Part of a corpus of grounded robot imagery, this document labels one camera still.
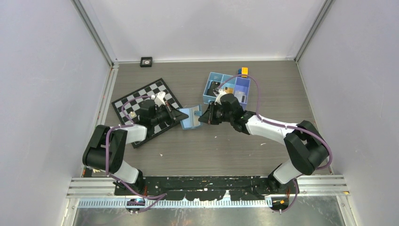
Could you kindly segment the light blue card holder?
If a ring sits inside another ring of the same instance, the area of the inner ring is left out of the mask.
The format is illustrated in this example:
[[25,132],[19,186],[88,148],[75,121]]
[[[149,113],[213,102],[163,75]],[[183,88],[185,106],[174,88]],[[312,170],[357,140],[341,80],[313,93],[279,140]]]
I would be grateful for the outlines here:
[[202,123],[199,122],[199,118],[202,115],[201,105],[197,105],[191,108],[181,108],[180,112],[188,115],[187,119],[180,121],[182,129],[196,129],[202,126]]

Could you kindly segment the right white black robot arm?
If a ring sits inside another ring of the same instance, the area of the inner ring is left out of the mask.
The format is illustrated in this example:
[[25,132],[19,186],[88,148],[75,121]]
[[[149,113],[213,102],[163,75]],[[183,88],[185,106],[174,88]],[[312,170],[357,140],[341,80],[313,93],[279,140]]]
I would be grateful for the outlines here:
[[332,161],[331,149],[311,122],[283,123],[265,118],[244,110],[233,94],[219,94],[216,101],[209,103],[199,122],[209,125],[228,122],[237,132],[265,137],[284,145],[289,160],[267,177],[274,193],[281,193],[298,176],[327,168]]

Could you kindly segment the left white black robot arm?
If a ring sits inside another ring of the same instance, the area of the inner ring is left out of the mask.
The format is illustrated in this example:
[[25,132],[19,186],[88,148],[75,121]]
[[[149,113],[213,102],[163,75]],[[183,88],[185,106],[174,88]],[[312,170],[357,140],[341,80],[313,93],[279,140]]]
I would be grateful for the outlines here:
[[82,162],[86,167],[102,170],[106,175],[126,182],[126,189],[138,195],[144,190],[143,174],[124,161],[125,146],[150,138],[157,125],[175,125],[189,116],[166,101],[152,99],[140,102],[135,115],[131,125],[96,126]]

